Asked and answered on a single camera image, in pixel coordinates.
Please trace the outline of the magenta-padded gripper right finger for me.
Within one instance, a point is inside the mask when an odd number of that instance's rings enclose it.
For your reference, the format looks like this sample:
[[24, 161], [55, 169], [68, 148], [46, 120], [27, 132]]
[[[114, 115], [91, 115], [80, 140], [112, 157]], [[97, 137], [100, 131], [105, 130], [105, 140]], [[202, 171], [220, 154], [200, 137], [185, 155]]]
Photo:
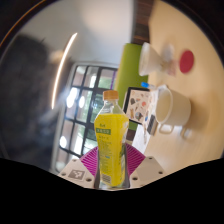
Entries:
[[129, 188], [140, 188], [166, 175], [153, 156], [146, 157], [133, 146], [126, 145], [126, 164]]

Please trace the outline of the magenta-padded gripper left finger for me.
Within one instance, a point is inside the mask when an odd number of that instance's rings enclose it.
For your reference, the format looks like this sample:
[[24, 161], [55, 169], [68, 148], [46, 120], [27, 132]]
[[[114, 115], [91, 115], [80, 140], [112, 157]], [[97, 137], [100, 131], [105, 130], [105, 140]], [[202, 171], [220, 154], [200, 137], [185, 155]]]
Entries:
[[97, 173], [98, 149], [93, 148], [80, 159], [72, 159], [58, 176], [81, 187], [94, 189], [98, 181]]

